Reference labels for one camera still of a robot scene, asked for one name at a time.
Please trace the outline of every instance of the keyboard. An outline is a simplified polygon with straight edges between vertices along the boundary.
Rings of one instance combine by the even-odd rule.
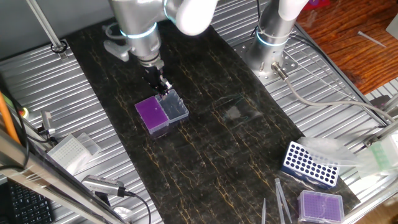
[[[8,208],[8,213],[0,214],[0,217],[7,217],[9,223],[16,224],[53,223],[53,212],[47,198],[12,180],[3,185],[0,195],[5,200],[1,203],[4,204],[2,207]]]

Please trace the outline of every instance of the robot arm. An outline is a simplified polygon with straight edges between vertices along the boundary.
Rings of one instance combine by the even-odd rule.
[[[109,0],[126,45],[104,41],[105,49],[127,62],[129,52],[145,67],[143,78],[166,95],[171,84],[163,74],[157,22],[170,19],[187,35],[201,34],[211,22],[218,0]]]

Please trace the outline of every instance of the metal pole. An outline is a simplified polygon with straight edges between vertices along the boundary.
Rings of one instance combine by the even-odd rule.
[[[57,35],[55,35],[54,30],[51,28],[51,25],[47,18],[45,17],[43,11],[41,10],[40,6],[37,4],[36,0],[26,0],[28,3],[30,9],[33,11],[35,14],[37,20],[40,22],[40,25],[42,25],[43,30],[49,37],[51,43],[53,46],[56,48],[56,50],[61,50],[64,48],[60,40],[58,39]],[[61,59],[68,58],[67,54],[65,52],[59,53]]]
[[[23,164],[25,149],[2,130],[0,131],[0,146],[1,164]],[[125,223],[115,211],[74,179],[67,171],[59,168],[58,164],[45,153],[40,151],[36,151],[36,153],[37,156],[29,153],[25,171],[17,172],[8,169],[1,172],[8,178],[69,208],[94,223]],[[45,160],[41,161],[38,156],[44,157]]]

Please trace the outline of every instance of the white cable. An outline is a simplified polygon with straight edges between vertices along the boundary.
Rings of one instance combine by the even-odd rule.
[[[285,80],[286,85],[290,88],[292,93],[299,99],[301,102],[310,105],[310,106],[335,106],[335,105],[358,105],[358,106],[364,106],[366,108],[369,108],[370,110],[374,110],[380,114],[382,114],[385,118],[387,118],[390,122],[394,122],[394,119],[388,115],[386,112],[380,110],[379,108],[376,108],[374,106],[371,106],[367,103],[362,103],[362,102],[357,102],[357,101],[336,101],[336,102],[325,102],[325,103],[316,103],[316,102],[311,102],[308,101],[304,98],[302,98],[293,88],[292,84],[288,79]]]
[[[303,53],[304,55],[306,55],[310,60],[311,57],[309,55],[307,55],[306,53],[302,52],[301,50],[296,49],[295,47],[293,47],[295,50]],[[304,68],[309,74],[311,74],[312,76],[314,76],[315,78],[319,79],[320,81],[322,81],[324,84],[330,86],[332,89],[336,90],[338,93],[341,93],[344,96],[347,96],[355,101],[357,101],[357,99],[353,98],[352,96],[343,93],[342,91],[339,91],[338,89],[336,89],[335,87],[333,87],[331,84],[327,83],[326,81],[324,81],[323,79],[319,78],[318,76],[316,76],[314,73],[310,72],[310,70],[308,70],[307,68],[305,68],[301,63],[299,63],[298,61],[296,61],[296,59],[294,59],[293,57],[290,57],[295,63],[297,63],[300,67]]]
[[[114,22],[112,24],[110,24],[109,26],[107,26],[105,28],[105,34],[106,36],[108,36],[110,39],[114,39],[114,40],[125,40],[127,37],[123,36],[123,35],[112,35],[109,31],[111,30],[112,26],[117,25],[117,22]]]

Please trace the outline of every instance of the metal bracket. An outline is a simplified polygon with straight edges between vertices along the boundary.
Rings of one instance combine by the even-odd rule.
[[[234,51],[242,58],[245,59],[246,51],[248,50],[249,46],[253,43],[254,39],[250,39],[248,41],[243,42],[234,47]],[[279,65],[282,67],[283,71],[287,74],[293,72],[297,69],[297,63],[292,60],[292,58],[286,53],[283,52],[282,54],[282,61],[279,62]],[[254,74],[258,77],[263,85],[278,79],[279,76],[276,72],[274,73],[265,73],[260,71],[253,71]]]

